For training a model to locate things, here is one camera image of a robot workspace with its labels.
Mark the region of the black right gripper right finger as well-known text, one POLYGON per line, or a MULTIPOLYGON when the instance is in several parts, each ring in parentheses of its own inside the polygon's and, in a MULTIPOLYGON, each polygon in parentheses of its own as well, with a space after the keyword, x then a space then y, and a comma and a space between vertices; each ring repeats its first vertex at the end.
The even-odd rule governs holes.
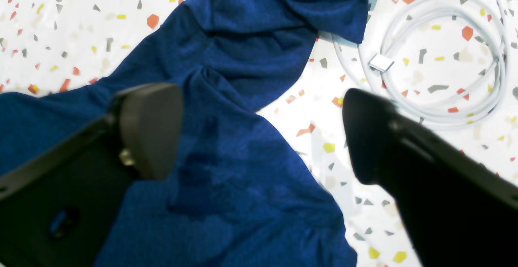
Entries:
POLYGON ((424 267, 516 267, 517 187, 401 114, 350 89, 342 117, 355 176, 396 202, 424 267))

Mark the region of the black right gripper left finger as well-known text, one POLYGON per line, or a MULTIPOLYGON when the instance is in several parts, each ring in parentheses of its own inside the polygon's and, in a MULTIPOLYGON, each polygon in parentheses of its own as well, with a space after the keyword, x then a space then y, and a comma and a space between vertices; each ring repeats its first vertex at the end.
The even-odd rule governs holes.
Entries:
POLYGON ((165 180, 183 94, 172 83, 118 93, 107 114, 1 177, 1 265, 90 267, 135 180, 165 180))

